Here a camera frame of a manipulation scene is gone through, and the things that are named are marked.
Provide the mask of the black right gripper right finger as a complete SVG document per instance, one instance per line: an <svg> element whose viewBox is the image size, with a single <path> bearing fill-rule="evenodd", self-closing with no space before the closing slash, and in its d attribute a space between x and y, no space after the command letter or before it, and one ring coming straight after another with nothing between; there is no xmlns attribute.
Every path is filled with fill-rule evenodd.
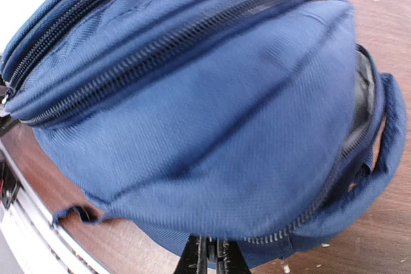
<svg viewBox="0 0 411 274"><path fill-rule="evenodd" d="M250 269L236 241L217 240L216 272L218 274L250 274Z"/></svg>

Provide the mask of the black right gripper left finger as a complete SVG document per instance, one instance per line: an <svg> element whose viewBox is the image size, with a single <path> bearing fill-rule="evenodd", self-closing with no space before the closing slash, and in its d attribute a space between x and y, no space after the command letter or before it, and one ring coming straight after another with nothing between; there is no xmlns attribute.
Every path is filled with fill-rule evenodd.
<svg viewBox="0 0 411 274"><path fill-rule="evenodd" d="M190 235L174 274L207 273L207 239Z"/></svg>

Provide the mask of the navy blue student backpack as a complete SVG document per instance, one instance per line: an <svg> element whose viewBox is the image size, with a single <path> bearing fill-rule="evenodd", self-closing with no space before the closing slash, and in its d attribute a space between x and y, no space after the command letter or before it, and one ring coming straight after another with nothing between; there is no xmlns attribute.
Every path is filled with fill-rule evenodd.
<svg viewBox="0 0 411 274"><path fill-rule="evenodd" d="M1 132L32 129L103 211L179 260L190 235L249 269L314 248L386 189L399 85L348 0L46 0L1 55Z"/></svg>

